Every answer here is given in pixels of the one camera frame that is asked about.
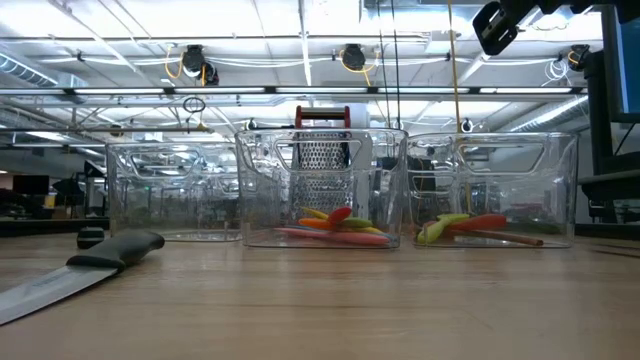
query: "knife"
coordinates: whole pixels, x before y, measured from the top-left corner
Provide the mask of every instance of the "knife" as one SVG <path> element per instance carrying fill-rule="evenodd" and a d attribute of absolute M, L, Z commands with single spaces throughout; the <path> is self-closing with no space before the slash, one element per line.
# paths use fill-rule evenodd
<path fill-rule="evenodd" d="M 158 234 L 130 231 L 82 251 L 66 266 L 0 293 L 0 326 L 119 274 L 163 246 L 164 238 Z"/>

